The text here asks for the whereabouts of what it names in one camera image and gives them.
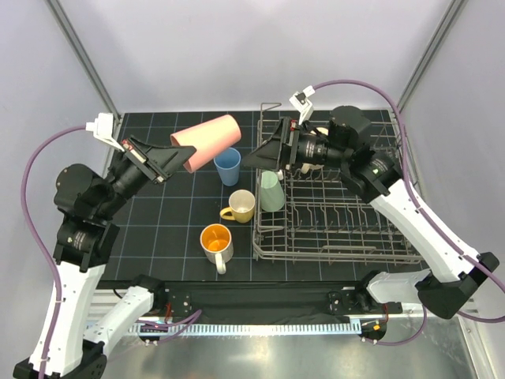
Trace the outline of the beige patterned ceramic mug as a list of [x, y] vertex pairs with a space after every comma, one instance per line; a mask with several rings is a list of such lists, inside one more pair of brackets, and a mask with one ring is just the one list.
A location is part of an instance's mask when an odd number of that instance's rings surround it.
[[[317, 133], [321, 133], [324, 136], [328, 135], [328, 129], [324, 127], [317, 127], [315, 130], [312, 130], [310, 132], [312, 135], [316, 135]], [[319, 165], [319, 164], [311, 164], [311, 163], [303, 163], [301, 166], [301, 173], [302, 174], [307, 174], [309, 171], [316, 171], [320, 170], [323, 168], [324, 165]]]

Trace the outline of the green plastic cup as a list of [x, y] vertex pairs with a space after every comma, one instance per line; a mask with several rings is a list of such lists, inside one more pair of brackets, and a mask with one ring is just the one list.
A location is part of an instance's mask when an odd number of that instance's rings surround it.
[[260, 176], [260, 207], [265, 212], [277, 212], [285, 204], [285, 194], [276, 173], [263, 171]]

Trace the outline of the pink plastic cup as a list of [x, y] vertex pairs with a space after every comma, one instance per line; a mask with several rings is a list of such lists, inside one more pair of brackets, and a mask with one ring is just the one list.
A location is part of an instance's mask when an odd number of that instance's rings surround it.
[[193, 146], [196, 152], [184, 164], [193, 173], [241, 140], [241, 130], [231, 115], [223, 115], [170, 135], [173, 146]]

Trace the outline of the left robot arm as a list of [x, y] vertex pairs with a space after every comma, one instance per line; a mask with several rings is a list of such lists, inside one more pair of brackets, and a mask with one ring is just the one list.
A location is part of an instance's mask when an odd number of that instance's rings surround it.
[[100, 321], [87, 328], [95, 289], [119, 228], [114, 215], [148, 182], [164, 183], [196, 152], [193, 146], [154, 146], [135, 137], [120, 144], [105, 178], [83, 164], [62, 170], [54, 203], [63, 215], [49, 257], [56, 275], [43, 331], [15, 378], [100, 378], [119, 340], [146, 313], [168, 304], [165, 283], [139, 275]]

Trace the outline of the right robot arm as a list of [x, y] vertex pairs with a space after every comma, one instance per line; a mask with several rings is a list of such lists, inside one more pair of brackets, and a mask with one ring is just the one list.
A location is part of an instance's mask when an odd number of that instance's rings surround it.
[[392, 222], [428, 266], [418, 272], [368, 274], [355, 291], [357, 307], [373, 313], [384, 303], [419, 303], [450, 319], [490, 278], [499, 260], [464, 243], [424, 203], [398, 159], [372, 148], [371, 125], [354, 106], [334, 108], [325, 133], [308, 121], [282, 118], [243, 164], [273, 172], [304, 163], [338, 169], [342, 184]]

